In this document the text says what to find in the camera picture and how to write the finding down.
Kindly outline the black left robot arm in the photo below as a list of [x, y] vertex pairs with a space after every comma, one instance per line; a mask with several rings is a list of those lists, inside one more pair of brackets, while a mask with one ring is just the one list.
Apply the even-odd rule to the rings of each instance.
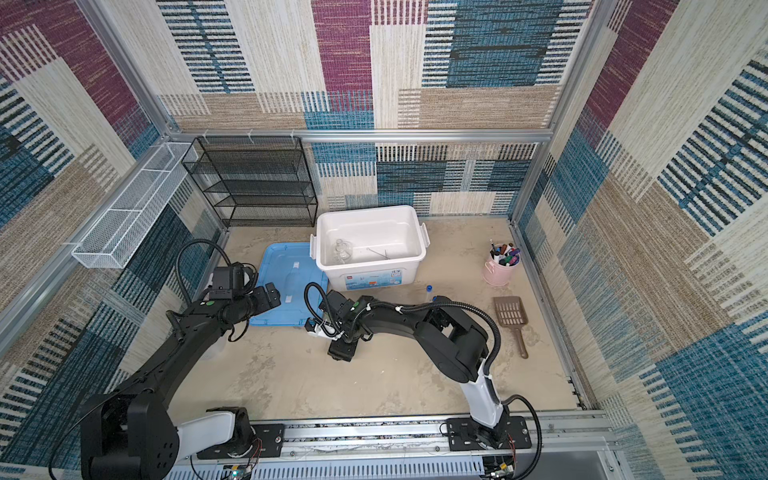
[[168, 406], [203, 354], [241, 322], [281, 304], [272, 283], [241, 263], [218, 267], [213, 284], [169, 310], [172, 333], [128, 379], [83, 406], [80, 424], [81, 474], [85, 479], [162, 479], [177, 459], [190, 455]]

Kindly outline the clear glass flask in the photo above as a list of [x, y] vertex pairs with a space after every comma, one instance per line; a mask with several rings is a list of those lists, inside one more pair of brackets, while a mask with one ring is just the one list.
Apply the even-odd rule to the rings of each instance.
[[344, 239], [337, 239], [334, 243], [334, 259], [337, 264], [347, 264], [352, 260], [353, 246]]

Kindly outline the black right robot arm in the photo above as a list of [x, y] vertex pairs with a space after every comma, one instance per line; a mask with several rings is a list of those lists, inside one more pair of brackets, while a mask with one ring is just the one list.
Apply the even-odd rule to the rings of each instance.
[[[522, 397], [502, 400], [493, 384], [490, 369], [501, 336], [493, 319], [479, 308], [443, 296], [418, 305], [369, 295], [353, 301], [334, 290], [323, 293], [317, 307], [306, 305], [310, 317], [305, 329], [328, 339], [328, 355], [337, 361], [351, 361], [358, 343], [377, 334], [416, 341], [440, 373], [459, 384], [469, 407], [467, 418], [447, 421], [453, 450], [534, 446], [534, 429], [508, 408]], [[522, 403], [530, 405], [527, 400]]]

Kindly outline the white plastic storage bin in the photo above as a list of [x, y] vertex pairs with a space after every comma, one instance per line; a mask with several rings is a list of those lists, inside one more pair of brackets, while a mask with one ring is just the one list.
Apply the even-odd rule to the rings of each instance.
[[324, 213], [309, 245], [329, 288], [355, 291], [413, 283], [430, 237], [415, 209], [401, 205]]

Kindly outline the blue plastic bin lid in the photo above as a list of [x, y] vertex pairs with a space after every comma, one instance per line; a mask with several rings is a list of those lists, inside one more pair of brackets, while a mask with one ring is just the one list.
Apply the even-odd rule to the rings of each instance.
[[250, 319], [251, 326], [304, 327], [311, 317], [304, 301], [308, 283], [315, 282], [324, 290], [328, 278], [310, 256], [308, 242], [275, 243], [268, 246], [259, 267], [258, 286], [273, 283], [281, 297], [281, 305]]

